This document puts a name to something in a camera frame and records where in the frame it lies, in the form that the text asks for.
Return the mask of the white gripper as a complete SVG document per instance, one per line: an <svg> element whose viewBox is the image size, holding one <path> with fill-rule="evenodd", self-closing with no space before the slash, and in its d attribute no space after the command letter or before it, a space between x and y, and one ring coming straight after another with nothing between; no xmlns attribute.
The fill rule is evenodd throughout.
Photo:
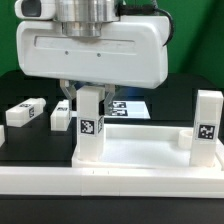
<svg viewBox="0 0 224 224"><path fill-rule="evenodd" d="M96 38L68 37L54 21L24 21L17 54L25 74L61 79L70 109L76 108L77 81L106 84L104 112L110 115L115 85L154 89L166 80L168 36L165 16L123 16L104 24Z"/></svg>

